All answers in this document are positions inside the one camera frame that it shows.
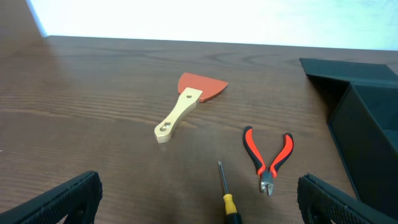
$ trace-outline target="red and black pliers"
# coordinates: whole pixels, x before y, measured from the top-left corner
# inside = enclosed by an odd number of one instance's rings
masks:
[[[248,152],[254,166],[257,170],[257,175],[261,176],[260,180],[260,192],[264,193],[267,189],[268,196],[271,196],[272,190],[274,189],[274,180],[278,176],[278,170],[281,165],[289,158],[293,152],[293,136],[290,133],[284,134],[285,146],[276,159],[272,162],[271,166],[266,167],[266,164],[262,160],[261,154],[254,144],[253,138],[253,127],[247,126],[243,131],[243,145]]]

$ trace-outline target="wire cutters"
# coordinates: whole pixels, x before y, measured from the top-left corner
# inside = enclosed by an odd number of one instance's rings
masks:
[[[251,160],[256,167],[257,175],[260,179],[260,192],[264,193],[267,189],[268,196],[271,196],[274,189],[274,178],[278,176],[278,170],[281,165],[289,158],[293,152],[293,136],[290,133],[284,134],[285,146],[272,162],[271,166],[266,167],[266,164],[262,160],[261,154],[254,144],[253,138],[253,127],[247,126],[243,131],[243,145],[248,152]]]

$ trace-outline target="metal shaft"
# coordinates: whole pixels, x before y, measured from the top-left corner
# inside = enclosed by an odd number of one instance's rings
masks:
[[[223,165],[221,164],[220,161],[218,161],[218,168],[220,170],[220,176],[221,176],[221,182],[223,183],[223,189],[224,189],[224,195],[228,194],[228,187],[226,185],[226,180],[224,176],[224,170],[223,170]]]

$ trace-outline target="yellow and black screwdriver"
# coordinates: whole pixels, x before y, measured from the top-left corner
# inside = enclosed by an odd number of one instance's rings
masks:
[[[224,189],[224,201],[225,201],[225,212],[226,212],[226,224],[243,224],[241,215],[236,211],[234,202],[232,201],[232,195],[228,193],[228,187],[226,185],[223,165],[218,161],[218,168],[220,169],[221,182],[223,183]]]

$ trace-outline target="spatula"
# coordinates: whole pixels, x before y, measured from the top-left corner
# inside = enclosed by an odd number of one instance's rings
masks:
[[[174,129],[191,110],[197,107],[197,102],[204,103],[219,95],[228,82],[214,78],[203,77],[185,72],[178,81],[177,104],[170,114],[155,128],[157,142],[167,142],[172,138]]]

